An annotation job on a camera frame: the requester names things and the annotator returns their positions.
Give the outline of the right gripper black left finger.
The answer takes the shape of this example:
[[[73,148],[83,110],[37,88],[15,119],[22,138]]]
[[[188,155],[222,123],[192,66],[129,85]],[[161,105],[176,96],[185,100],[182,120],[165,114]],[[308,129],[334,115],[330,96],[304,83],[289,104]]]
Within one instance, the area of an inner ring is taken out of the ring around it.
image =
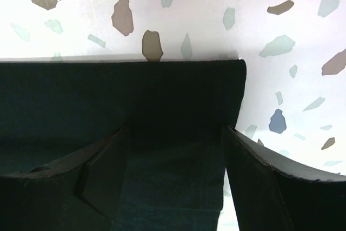
[[[1,230],[110,230],[130,148],[123,126],[28,173],[1,176]]]

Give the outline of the black t shirt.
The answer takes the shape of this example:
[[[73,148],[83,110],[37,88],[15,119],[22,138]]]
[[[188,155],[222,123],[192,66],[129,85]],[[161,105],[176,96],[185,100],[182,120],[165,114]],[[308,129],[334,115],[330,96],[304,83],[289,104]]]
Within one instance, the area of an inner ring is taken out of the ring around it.
[[[222,128],[235,126],[243,60],[1,64],[1,176],[130,128],[110,230],[216,230]]]

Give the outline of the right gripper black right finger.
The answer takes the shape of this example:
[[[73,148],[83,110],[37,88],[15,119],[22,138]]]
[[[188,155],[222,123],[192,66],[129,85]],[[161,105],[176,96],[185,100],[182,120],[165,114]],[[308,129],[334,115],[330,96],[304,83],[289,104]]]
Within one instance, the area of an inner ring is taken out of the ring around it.
[[[345,176],[319,170],[222,129],[240,230],[345,230]]]

